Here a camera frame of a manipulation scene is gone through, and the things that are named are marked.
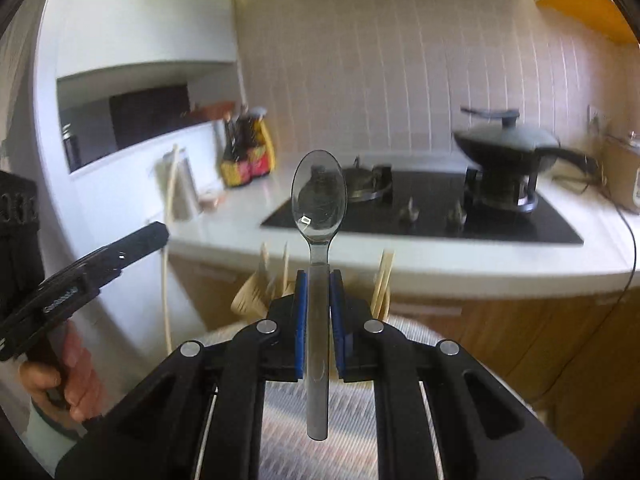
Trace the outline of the person's left hand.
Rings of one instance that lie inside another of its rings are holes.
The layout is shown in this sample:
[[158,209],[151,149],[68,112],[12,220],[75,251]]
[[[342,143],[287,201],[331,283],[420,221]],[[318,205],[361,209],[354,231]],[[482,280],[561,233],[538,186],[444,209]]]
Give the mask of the person's left hand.
[[[64,335],[58,365],[25,361],[18,368],[18,379],[48,419],[71,430],[102,413],[104,387],[73,321],[66,323]],[[47,395],[58,387],[67,408],[57,408]]]

